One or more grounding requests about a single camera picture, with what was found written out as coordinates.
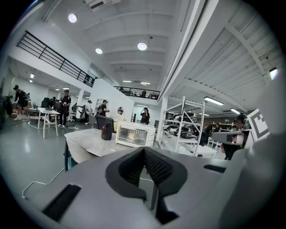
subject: light fixture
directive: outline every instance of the light fixture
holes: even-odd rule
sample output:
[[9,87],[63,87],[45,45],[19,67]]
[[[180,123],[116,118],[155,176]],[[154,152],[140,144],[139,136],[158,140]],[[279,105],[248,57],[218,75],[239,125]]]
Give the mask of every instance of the light fixture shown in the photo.
[[276,74],[277,74],[277,68],[274,67],[274,68],[270,69],[269,72],[270,72],[271,79],[274,80],[274,78],[276,77]]
[[95,50],[95,52],[97,52],[98,54],[102,54],[102,49],[101,49],[101,48],[97,48],[97,49]]
[[213,102],[213,103],[215,103],[215,104],[218,104],[218,105],[220,105],[220,106],[223,105],[222,102],[217,101],[217,100],[215,100],[215,99],[213,99],[213,98],[210,98],[210,97],[205,97],[204,99],[207,100],[207,101]]
[[[202,114],[202,113],[199,113],[200,115]],[[209,114],[204,114],[205,116],[210,116]]]
[[235,109],[232,109],[232,108],[231,108],[231,111],[234,112],[234,113],[237,113],[238,115],[240,114],[240,112],[238,112],[238,111],[235,110]]
[[145,43],[139,43],[137,46],[141,51],[144,51],[147,49],[147,45]]
[[71,13],[69,16],[68,16],[68,20],[71,22],[71,23],[75,23],[76,20],[77,20],[77,16],[73,13]]

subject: white cable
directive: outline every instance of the white cable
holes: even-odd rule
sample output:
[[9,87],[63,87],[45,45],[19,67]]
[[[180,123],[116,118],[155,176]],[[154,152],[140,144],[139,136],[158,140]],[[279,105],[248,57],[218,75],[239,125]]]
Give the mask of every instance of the white cable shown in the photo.
[[[55,177],[52,178],[52,180],[51,180],[50,182],[48,182],[47,184],[51,183],[63,170],[64,170],[64,168],[63,168],[58,174],[56,174]],[[24,190],[22,191],[22,198],[24,198],[24,199],[26,198],[26,197],[24,196],[24,194],[25,194],[26,190],[27,190],[33,183],[45,184],[45,183],[42,183],[42,182],[39,182],[39,181],[33,181],[33,182],[30,183],[26,188],[24,188]]]

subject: desk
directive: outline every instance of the desk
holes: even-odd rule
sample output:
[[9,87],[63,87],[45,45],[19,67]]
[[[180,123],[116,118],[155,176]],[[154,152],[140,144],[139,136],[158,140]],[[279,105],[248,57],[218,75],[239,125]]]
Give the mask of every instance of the desk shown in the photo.
[[[51,115],[58,115],[59,112],[55,111],[55,110],[52,110],[52,111],[49,111],[49,110],[46,110],[45,108],[43,107],[38,107],[38,110],[40,111],[39,113],[39,121],[38,121],[38,129],[40,128],[40,118],[41,118],[41,113],[45,114],[45,118],[44,118],[44,128],[43,128],[43,138],[45,138],[45,129],[46,129],[46,118],[47,118],[47,115],[51,114]],[[57,136],[59,136],[58,134],[58,125],[57,125],[57,117],[55,117],[55,122],[54,123],[48,123],[49,126],[50,125],[55,125],[55,131],[57,132]]]

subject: person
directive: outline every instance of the person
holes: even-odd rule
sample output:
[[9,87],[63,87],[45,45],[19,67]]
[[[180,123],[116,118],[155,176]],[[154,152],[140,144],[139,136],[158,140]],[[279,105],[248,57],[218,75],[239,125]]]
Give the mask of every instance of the person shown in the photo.
[[106,112],[110,112],[110,110],[108,110],[106,107],[107,103],[108,102],[106,100],[103,100],[102,104],[98,107],[97,113],[99,115],[106,116]]
[[52,109],[54,107],[55,96],[49,99],[49,108]]
[[92,109],[91,109],[91,100],[88,100],[88,103],[85,105],[85,111],[84,111],[84,123],[88,124],[88,117],[89,115],[92,113]]
[[147,107],[144,107],[144,109],[141,111],[140,115],[142,116],[140,123],[148,125],[149,119],[150,119],[150,114],[149,114]]
[[69,110],[69,106],[71,105],[71,97],[68,95],[69,90],[64,91],[64,96],[61,97],[59,103],[62,104],[59,109],[59,125],[58,127],[65,128],[67,123],[67,112]]
[[18,85],[15,85],[13,90],[16,92],[15,103],[17,103],[17,117],[14,121],[22,120],[22,108],[25,107],[27,94],[23,90],[20,90]]

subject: railing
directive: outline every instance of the railing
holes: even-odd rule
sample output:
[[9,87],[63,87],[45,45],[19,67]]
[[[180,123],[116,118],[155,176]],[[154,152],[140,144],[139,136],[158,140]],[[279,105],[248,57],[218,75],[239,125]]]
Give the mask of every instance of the railing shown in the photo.
[[140,88],[127,88],[127,87],[115,87],[119,91],[121,91],[126,96],[134,96],[134,97],[141,97],[141,98],[149,98],[157,100],[160,91],[153,91],[147,89],[140,89]]
[[94,79],[82,71],[79,67],[75,66],[72,62],[64,58],[58,52],[47,46],[44,42],[36,38],[27,30],[25,35],[17,44],[17,47],[33,54],[39,59],[54,66],[60,71],[76,78],[80,82],[93,87]]

